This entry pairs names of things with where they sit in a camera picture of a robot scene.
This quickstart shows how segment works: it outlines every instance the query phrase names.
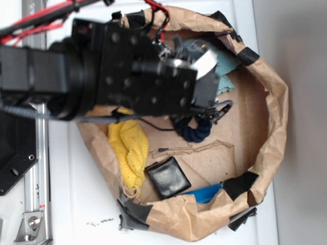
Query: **yellow cloth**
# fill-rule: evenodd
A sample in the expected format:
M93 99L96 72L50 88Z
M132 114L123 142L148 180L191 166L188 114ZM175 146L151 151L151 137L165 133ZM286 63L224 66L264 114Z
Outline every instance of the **yellow cloth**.
M149 141L135 120L123 121L108 126L108 140L119 159L123 182L131 190L138 190L145 180L145 164Z

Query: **black metal bracket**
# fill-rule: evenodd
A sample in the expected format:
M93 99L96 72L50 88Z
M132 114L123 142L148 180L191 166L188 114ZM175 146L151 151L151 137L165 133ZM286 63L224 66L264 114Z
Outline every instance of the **black metal bracket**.
M0 196L38 160L36 121L0 111Z

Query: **screw hole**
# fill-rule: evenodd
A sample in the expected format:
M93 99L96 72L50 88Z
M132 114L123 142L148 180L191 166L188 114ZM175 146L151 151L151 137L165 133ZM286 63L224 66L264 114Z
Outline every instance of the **screw hole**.
M18 171L17 171L17 169L15 169L15 168L11 168L10 169L10 173L13 175L13 176L18 176Z

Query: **blue object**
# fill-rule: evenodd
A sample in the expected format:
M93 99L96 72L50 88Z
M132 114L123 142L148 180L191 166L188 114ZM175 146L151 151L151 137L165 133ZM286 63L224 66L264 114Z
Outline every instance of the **blue object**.
M183 43L184 46L189 45L195 40L187 40ZM217 49L211 43L203 41L208 48L213 50L218 55L218 65L215 69L215 73L220 77L217 95L221 93L232 91L235 88L233 82L228 78L227 74L232 70L235 70L238 65L241 64L240 60L228 52Z
M193 190L190 192L183 193L183 195L194 195L197 203L209 203L212 198L222 188L220 184L211 185L202 189Z

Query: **paper bag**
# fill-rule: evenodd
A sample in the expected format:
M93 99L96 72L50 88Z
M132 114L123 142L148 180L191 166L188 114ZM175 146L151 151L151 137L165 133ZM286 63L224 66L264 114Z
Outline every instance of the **paper bag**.
M196 203L193 195L160 200L150 180L141 196L126 188L120 165L107 140L107 126L79 124L79 130L95 163L105 178L122 212L122 226L169 234L186 241L197 241L228 225L231 217L262 202L267 188L284 157L288 119L288 87L258 54L245 46L240 36L219 11L211 16L186 9L167 7L170 22L166 39L179 34L184 40L204 39L228 49L241 61L228 74L235 85L232 92L219 96L230 99L233 107L212 128L201 143L188 143L176 132L161 132L140 122L149 138L147 166L174 156L192 184L192 190L222 182L223 188L208 204ZM125 15L124 27L149 23L151 9ZM158 28L164 14L155 13ZM112 107L95 107L91 115L109 115ZM171 127L164 117L151 118L158 126Z

